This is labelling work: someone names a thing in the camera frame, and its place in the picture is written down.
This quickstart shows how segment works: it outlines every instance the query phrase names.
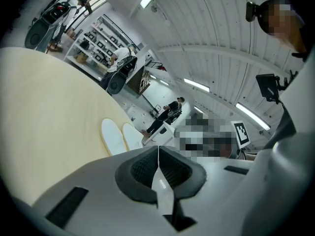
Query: ceiling beam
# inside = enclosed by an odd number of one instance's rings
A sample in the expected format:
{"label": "ceiling beam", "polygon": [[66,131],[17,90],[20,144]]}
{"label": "ceiling beam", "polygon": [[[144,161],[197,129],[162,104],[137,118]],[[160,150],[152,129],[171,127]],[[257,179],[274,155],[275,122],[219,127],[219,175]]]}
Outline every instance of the ceiling beam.
{"label": "ceiling beam", "polygon": [[267,72],[276,73],[277,75],[281,75],[284,77],[289,76],[289,74],[281,68],[277,67],[276,65],[256,57],[252,54],[248,54],[242,51],[238,51],[235,49],[230,49],[227,47],[222,46],[209,46],[209,45],[183,45],[183,46],[172,46],[172,47],[165,47],[158,50],[161,53],[167,52],[182,52],[183,49],[186,52],[196,52],[196,53],[211,53],[211,54],[219,54],[222,56],[228,56],[230,58],[239,59],[246,63],[255,65],[261,69],[266,70]]}
{"label": "ceiling beam", "polygon": [[[186,86],[186,87],[190,87],[188,84],[178,81],[176,80],[177,83]],[[231,111],[235,112],[236,114],[238,114],[241,118],[243,118],[244,120],[246,120],[247,122],[249,122],[254,128],[256,128],[258,131],[262,130],[263,133],[262,135],[264,137],[266,137],[267,139],[271,138],[271,135],[268,133],[268,131],[264,130],[256,121],[254,121],[252,118],[250,118],[248,115],[246,115],[243,111],[239,110],[237,107],[235,107],[234,105],[232,105],[231,103],[223,100],[222,98],[218,97],[217,95],[210,93],[210,92],[206,92],[203,90],[199,90],[194,88],[193,90],[196,90],[202,94],[204,94],[207,97],[213,98],[214,100],[218,101],[219,103],[223,104],[224,106],[228,107]]]}
{"label": "ceiling beam", "polygon": [[131,8],[131,11],[129,12],[129,18],[131,18],[133,15],[136,14],[136,12],[137,12],[138,9],[139,9],[140,2],[141,2],[141,0],[137,0],[137,1],[134,3],[133,7]]}

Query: white wall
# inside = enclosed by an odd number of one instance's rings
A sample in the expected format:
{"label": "white wall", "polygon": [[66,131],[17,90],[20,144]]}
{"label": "white wall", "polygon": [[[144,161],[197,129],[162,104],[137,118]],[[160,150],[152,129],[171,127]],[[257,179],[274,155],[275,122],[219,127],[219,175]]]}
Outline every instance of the white wall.
{"label": "white wall", "polygon": [[162,83],[159,83],[155,79],[150,80],[150,86],[143,93],[143,96],[155,107],[156,105],[160,105],[162,108],[172,103],[173,101],[177,101],[178,97],[184,97],[185,102],[182,105],[182,114],[174,123],[174,127],[179,125],[182,120],[184,120],[192,111],[190,98],[187,95],[180,93],[173,86],[166,86]]}
{"label": "white wall", "polygon": [[157,56],[152,50],[149,50],[148,53],[151,55],[151,57],[154,59],[155,62],[159,62]]}

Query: desk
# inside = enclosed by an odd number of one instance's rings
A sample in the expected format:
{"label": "desk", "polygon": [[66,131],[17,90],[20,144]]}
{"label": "desk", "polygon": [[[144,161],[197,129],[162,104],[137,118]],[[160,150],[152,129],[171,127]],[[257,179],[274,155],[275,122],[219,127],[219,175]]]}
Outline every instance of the desk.
{"label": "desk", "polygon": [[158,128],[158,130],[157,130],[152,136],[150,136],[150,137],[143,143],[143,145],[148,144],[148,142],[151,141],[157,134],[159,134],[160,131],[161,131],[163,128],[166,128],[167,131],[169,131],[169,132],[172,134],[172,136],[170,137],[170,139],[168,139],[164,144],[160,144],[160,145],[165,145],[165,144],[167,144],[167,143],[174,137],[175,128],[172,127],[171,125],[167,124],[165,121],[163,121],[163,125],[162,125],[160,128]]}
{"label": "desk", "polygon": [[109,156],[101,122],[131,123],[118,103],[71,65],[25,48],[0,50],[0,169],[32,205],[81,166]]}

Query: black cable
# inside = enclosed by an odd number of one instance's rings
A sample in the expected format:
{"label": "black cable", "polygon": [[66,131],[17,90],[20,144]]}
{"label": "black cable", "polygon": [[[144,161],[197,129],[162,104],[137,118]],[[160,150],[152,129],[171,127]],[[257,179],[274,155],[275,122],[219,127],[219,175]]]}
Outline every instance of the black cable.
{"label": "black cable", "polygon": [[241,155],[241,152],[238,154],[236,160],[240,158],[240,155]]}
{"label": "black cable", "polygon": [[174,124],[174,123],[178,120],[178,118],[179,118],[179,117],[177,117],[177,118],[176,118],[176,120],[175,120],[174,122],[172,122],[172,123],[171,123],[171,125],[173,125],[173,124]]}
{"label": "black cable", "polygon": [[244,155],[244,160],[247,160],[245,152],[242,149],[241,149],[241,153],[243,153],[243,155]]}

